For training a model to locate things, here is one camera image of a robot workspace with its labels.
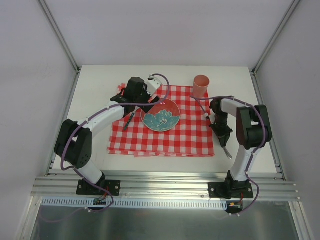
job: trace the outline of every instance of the ceramic plate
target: ceramic plate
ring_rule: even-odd
[[[165,132],[178,124],[180,110],[174,101],[166,99],[151,108],[148,113],[142,111],[141,119],[149,129],[156,132]]]

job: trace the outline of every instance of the glass panel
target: glass panel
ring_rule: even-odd
[[[41,215],[58,220],[74,207],[42,206]],[[38,219],[32,240],[298,240],[287,202],[257,202],[240,217],[220,210],[111,208],[81,210],[58,223]]]

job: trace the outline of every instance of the white wall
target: white wall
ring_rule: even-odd
[[[48,163],[75,72],[36,0],[0,2],[0,239]]]
[[[82,65],[253,68],[292,0],[47,0]]]
[[[288,180],[298,182],[316,239],[320,200],[320,1],[303,0],[258,72]]]

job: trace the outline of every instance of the white table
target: white table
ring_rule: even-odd
[[[84,65],[78,79],[68,118],[77,121],[91,116],[105,106],[116,94],[117,86],[127,83],[131,77],[146,80],[149,74],[165,75],[171,85],[192,86],[197,75],[210,79],[209,96],[230,96],[251,104],[258,104],[250,72],[247,67],[207,66],[112,66]],[[236,119],[228,118],[228,125],[234,130],[227,144],[233,156],[230,160],[214,136],[214,157],[133,157],[108,154],[107,146],[111,126],[99,133],[92,142],[92,159],[101,170],[182,172],[182,173],[226,173],[234,164],[238,141]],[[53,169],[60,169],[61,158],[56,157]],[[253,173],[276,173],[276,167],[269,144],[267,144],[252,167]]]

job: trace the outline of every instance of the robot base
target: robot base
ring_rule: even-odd
[[[120,184],[121,181],[119,180],[103,180],[99,187],[108,190],[112,196],[119,196],[120,195]],[[93,186],[91,186],[86,181],[79,180],[78,186],[76,188],[77,195],[87,195],[87,196],[100,196],[103,195],[105,192],[101,191]]]
[[[230,171],[223,182],[209,182],[208,191],[210,198],[224,198],[224,199],[241,199],[242,194],[244,199],[253,199],[254,193],[252,186],[247,181],[233,180]]]

